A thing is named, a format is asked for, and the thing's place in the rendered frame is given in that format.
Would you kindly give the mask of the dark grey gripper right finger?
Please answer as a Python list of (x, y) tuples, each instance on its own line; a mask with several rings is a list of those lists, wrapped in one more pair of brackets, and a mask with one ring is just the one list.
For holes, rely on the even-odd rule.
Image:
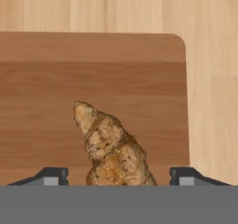
[(203, 176), (193, 167), (171, 167), (169, 170), (169, 176), (170, 186), (228, 186), (228, 183)]

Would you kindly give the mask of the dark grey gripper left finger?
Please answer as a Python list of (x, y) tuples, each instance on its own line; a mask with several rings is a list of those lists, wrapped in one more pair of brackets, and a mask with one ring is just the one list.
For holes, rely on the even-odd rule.
[(10, 183), (10, 186), (42, 185), (67, 186), (69, 170), (67, 167), (44, 167), (33, 177)]

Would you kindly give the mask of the brown wooden cutting board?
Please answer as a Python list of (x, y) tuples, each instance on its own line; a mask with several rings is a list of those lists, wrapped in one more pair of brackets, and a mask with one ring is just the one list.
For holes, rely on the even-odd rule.
[(83, 185), (90, 162), (73, 105), (116, 116), (161, 185), (189, 158), (186, 52), (169, 33), (0, 33), (0, 185), (66, 166)]

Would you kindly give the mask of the golden brown croissant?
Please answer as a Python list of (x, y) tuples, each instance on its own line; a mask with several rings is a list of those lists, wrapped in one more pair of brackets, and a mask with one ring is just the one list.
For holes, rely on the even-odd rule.
[(86, 175), (89, 186), (154, 186), (157, 184), (146, 153), (118, 118), (76, 101), (73, 119), (85, 137), (86, 155), (92, 167)]

